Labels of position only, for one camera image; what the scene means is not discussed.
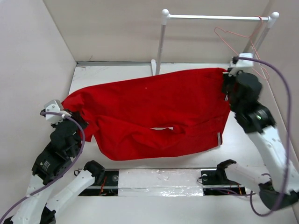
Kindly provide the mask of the white metal clothes rack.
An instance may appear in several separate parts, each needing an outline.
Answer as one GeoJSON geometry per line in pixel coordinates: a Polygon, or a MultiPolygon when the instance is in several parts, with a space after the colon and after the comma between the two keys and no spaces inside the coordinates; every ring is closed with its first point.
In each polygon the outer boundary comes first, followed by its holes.
{"type": "MultiPolygon", "coordinates": [[[[265,40],[268,32],[274,26],[275,22],[278,20],[280,14],[279,12],[272,12],[267,17],[262,17],[263,26],[253,37],[254,46],[257,51],[261,44],[265,40]]],[[[150,62],[152,75],[160,74],[161,64],[162,64],[162,53],[165,40],[166,26],[169,20],[221,20],[221,21],[257,21],[260,22],[255,16],[221,16],[221,15],[187,15],[187,14],[171,14],[168,9],[163,9],[161,12],[161,30],[159,36],[158,52],[157,58],[152,59],[150,62]]],[[[249,50],[252,49],[250,42],[248,40],[249,46],[244,49],[244,54],[248,54],[249,50]]]]}

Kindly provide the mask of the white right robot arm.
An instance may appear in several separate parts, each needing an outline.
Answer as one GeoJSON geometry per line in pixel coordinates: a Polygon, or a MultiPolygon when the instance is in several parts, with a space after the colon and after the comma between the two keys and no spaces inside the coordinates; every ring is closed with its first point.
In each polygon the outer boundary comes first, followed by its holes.
{"type": "Polygon", "coordinates": [[[262,176],[229,159],[217,165],[217,181],[237,182],[259,195],[271,211],[287,208],[299,200],[299,173],[289,160],[270,110],[258,102],[262,84],[251,74],[223,73],[222,92],[226,94],[235,120],[254,143],[269,171],[262,176]]]}

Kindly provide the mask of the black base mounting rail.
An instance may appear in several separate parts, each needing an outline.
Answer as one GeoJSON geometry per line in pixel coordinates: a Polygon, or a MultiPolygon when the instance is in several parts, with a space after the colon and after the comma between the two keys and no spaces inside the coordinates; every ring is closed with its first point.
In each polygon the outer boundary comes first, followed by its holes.
{"type": "MultiPolygon", "coordinates": [[[[201,176],[197,179],[203,187],[203,196],[221,196],[249,195],[249,191],[244,186],[236,182],[232,182],[217,174],[215,168],[199,168],[201,176]]],[[[85,189],[81,196],[119,196],[118,180],[119,170],[107,170],[103,181],[100,184],[93,184],[85,189]]]]}

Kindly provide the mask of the red trousers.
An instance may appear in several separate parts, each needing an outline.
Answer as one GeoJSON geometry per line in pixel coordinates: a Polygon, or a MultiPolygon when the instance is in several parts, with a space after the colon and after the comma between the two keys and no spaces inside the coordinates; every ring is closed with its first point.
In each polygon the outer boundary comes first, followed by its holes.
{"type": "Polygon", "coordinates": [[[182,70],[88,86],[64,108],[87,122],[87,141],[114,161],[178,157],[218,147],[230,108],[224,69],[182,70]]]}

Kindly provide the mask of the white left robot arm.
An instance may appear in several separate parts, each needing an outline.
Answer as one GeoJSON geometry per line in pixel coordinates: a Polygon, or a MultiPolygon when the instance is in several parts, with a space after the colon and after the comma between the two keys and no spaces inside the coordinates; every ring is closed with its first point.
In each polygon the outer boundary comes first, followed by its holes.
{"type": "Polygon", "coordinates": [[[79,112],[48,112],[58,122],[51,124],[54,131],[50,142],[38,155],[32,167],[32,176],[26,195],[1,217],[2,224],[54,224],[62,211],[87,187],[104,181],[105,168],[89,161],[75,179],[53,198],[50,197],[58,180],[74,165],[85,145],[84,129],[87,122],[79,112]]]}

